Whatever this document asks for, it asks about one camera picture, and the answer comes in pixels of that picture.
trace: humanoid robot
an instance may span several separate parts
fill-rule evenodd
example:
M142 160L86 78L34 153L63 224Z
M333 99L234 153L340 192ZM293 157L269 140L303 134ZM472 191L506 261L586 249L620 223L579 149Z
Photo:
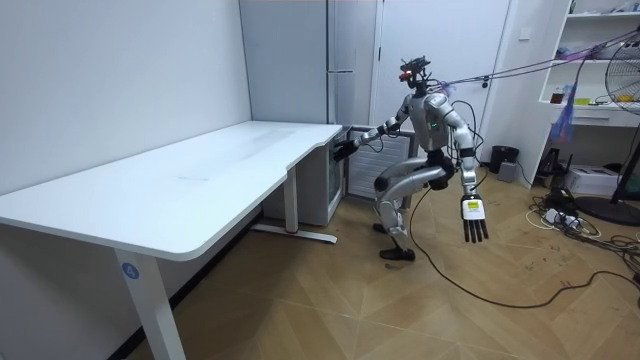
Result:
M461 216L465 241L481 242L489 238L485 223L482 199L477 194L475 173L474 136L469 125L458 115L446 95L431 91L425 68L430 62L424 57L411 60L400 67L400 81L406 82L413 94L405 97L395 117L384 125L372 129L359 138L343 141L336 145L334 159L340 161L355 153L383 135L394 134L402 123L411 119L416 139L427 153L424 158L411 158L386 169L374 182L376 190L375 211L382 224L374 224L374 230L389 234L395 243L393 249L380 251L380 257L387 260L414 261L415 253L407 247L407 228L402 214L396 206L396 199L412 195L424 188L443 190L453 177L459 165L462 174ZM442 147L449 145L449 128L453 131L454 145L458 151L460 164L452 163L444 155Z

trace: refrigerator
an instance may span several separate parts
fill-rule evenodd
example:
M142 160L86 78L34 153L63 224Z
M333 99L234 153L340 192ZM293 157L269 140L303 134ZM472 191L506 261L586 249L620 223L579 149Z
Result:
M353 123L356 10L356 1L240 1L253 120ZM303 223L327 225L343 196L344 165L332 148L297 167ZM265 216L284 218L282 194L263 202Z

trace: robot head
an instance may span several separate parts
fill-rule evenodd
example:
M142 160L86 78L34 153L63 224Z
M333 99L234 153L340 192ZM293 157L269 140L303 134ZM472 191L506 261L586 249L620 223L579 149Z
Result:
M400 66L400 70L402 70L402 74L399 76L400 81L406 82L410 89L418 87L426 90L426 82L429 80L429 76L425 68L429 64L431 64L431 61L425 60L424 56L413 59L408 63L405 62L404 65Z

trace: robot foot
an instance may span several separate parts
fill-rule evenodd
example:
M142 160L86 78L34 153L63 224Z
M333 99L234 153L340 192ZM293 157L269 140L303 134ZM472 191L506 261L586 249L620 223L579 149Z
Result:
M380 223L375 223L373 224L373 231L380 233L380 234L386 234L387 231L384 229L384 226Z
M416 254L411 249L402 250L400 246L396 246L393 249L382 250L380 251L380 257L385 260L404 260L404 261L415 261Z

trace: desk leg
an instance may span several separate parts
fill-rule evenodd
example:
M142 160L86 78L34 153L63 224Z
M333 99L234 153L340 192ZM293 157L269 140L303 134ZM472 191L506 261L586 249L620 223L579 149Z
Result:
M287 171L287 179L284 181L284 214L285 228L271 225L256 224L252 227L256 231L264 231L274 234L302 237L335 244L338 238L332 235L319 234L298 230L298 190L296 188L296 168Z
M185 360L156 259L115 250L138 317L156 360Z

